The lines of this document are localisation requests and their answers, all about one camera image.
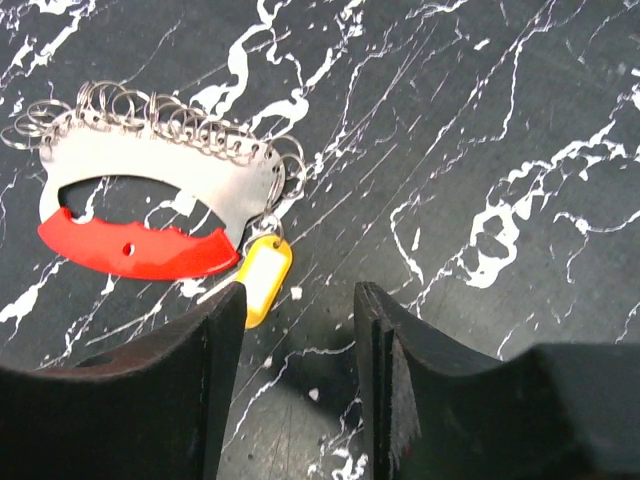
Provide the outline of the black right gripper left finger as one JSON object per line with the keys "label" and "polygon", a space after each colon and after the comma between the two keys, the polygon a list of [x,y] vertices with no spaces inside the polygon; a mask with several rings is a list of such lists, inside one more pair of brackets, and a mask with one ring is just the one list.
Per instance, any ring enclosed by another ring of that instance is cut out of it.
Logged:
{"label": "black right gripper left finger", "polygon": [[246,320],[231,283],[67,368],[1,371],[5,479],[213,479]]}

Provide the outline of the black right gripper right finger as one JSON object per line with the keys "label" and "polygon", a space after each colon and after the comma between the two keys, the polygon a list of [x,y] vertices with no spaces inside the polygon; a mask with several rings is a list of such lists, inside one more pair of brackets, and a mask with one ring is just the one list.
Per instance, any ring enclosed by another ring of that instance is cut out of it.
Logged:
{"label": "black right gripper right finger", "polygon": [[542,343],[500,361],[354,291],[366,451],[375,479],[635,479],[639,348]]}

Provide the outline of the metal key organizer red handle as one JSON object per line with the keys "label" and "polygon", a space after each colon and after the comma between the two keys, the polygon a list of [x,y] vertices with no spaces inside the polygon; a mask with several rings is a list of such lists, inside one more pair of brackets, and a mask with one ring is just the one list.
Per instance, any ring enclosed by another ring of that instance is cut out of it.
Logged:
{"label": "metal key organizer red handle", "polygon": [[[276,205],[307,182],[304,151],[277,149],[247,129],[214,119],[177,97],[111,81],[84,83],[74,103],[32,103],[1,132],[2,142],[34,150],[46,173],[38,234],[82,267],[145,281],[224,272],[236,265],[246,227],[268,221]],[[221,221],[205,236],[139,222],[77,220],[60,191],[101,177],[153,180],[185,192]]]}

